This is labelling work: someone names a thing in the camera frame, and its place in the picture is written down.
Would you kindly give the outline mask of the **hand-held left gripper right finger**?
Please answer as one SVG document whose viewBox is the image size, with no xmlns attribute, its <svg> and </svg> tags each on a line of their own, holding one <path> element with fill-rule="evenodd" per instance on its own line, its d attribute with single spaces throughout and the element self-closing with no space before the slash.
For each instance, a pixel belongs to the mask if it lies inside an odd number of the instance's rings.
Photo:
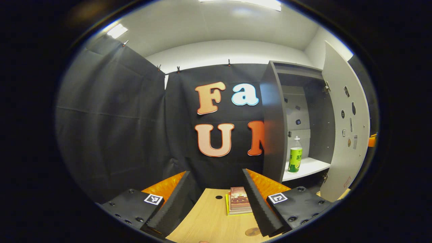
<svg viewBox="0 0 432 243">
<path fill-rule="evenodd" d="M 293 189 L 249 169 L 242 169 L 244 189 L 262 236 L 296 229 L 326 212 L 333 202 L 304 186 Z"/>
</svg>

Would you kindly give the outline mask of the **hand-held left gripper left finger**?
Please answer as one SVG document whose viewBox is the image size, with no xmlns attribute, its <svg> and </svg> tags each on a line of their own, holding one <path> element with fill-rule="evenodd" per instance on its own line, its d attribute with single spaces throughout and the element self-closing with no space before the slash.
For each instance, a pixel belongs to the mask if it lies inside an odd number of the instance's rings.
<svg viewBox="0 0 432 243">
<path fill-rule="evenodd" d="M 190 171 L 149 185 L 149 176 L 134 175 L 114 184 L 97 197 L 96 204 L 109 215 L 136 230 L 166 238 L 192 208 Z"/>
</svg>

